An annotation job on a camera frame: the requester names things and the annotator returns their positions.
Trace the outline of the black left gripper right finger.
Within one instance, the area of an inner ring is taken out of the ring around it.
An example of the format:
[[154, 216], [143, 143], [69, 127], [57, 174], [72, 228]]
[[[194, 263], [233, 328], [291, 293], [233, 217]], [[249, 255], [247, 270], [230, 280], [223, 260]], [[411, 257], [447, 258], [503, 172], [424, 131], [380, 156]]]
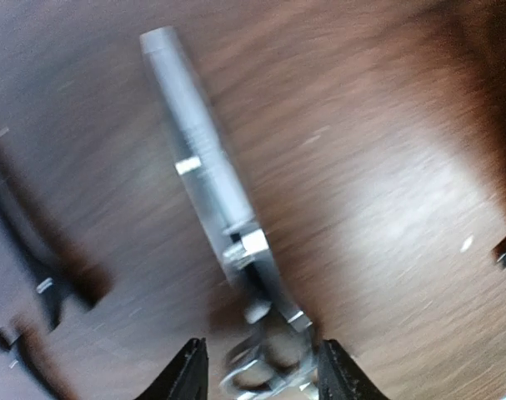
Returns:
[[318, 349], [318, 398], [322, 400], [388, 400], [359, 365], [333, 339]]

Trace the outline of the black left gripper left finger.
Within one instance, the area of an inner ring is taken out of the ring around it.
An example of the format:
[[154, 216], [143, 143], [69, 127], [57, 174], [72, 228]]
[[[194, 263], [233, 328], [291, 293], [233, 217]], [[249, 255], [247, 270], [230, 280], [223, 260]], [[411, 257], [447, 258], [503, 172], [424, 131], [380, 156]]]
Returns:
[[207, 400], [208, 351], [204, 338], [191, 338], [138, 400]]

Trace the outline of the silver pointed scissors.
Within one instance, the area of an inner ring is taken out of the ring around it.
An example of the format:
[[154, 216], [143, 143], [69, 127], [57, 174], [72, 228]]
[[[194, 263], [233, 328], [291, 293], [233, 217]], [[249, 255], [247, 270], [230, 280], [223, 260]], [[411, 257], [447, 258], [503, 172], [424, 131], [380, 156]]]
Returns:
[[[228, 353], [220, 387], [232, 399], [270, 399], [290, 388], [317, 399], [313, 323], [283, 284], [178, 35], [172, 27], [160, 27], [139, 40], [171, 125], [175, 170], [227, 281], [245, 297], [243, 314], [254, 328]], [[267, 330], [274, 323], [281, 323], [302, 348], [289, 366], [276, 364], [268, 352]]]

